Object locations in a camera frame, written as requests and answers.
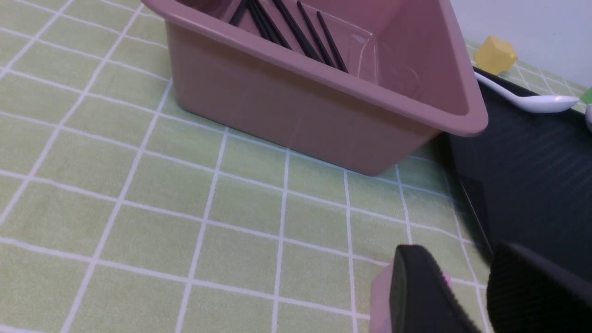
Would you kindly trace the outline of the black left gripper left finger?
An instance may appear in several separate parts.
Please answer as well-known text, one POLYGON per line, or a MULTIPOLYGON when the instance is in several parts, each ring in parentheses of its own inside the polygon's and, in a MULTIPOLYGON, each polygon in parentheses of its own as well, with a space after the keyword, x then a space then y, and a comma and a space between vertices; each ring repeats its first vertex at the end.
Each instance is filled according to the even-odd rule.
POLYGON ((421 245, 398 245, 389 294, 394 333, 479 333, 434 257, 421 245))

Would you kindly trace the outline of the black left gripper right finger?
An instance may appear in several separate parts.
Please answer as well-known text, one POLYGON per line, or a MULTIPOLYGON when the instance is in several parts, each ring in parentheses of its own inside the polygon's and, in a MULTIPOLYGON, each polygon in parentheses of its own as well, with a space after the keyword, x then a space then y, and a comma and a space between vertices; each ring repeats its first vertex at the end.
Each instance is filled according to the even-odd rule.
POLYGON ((589 282, 512 243, 495 247, 487 312, 496 333, 589 333, 589 282))

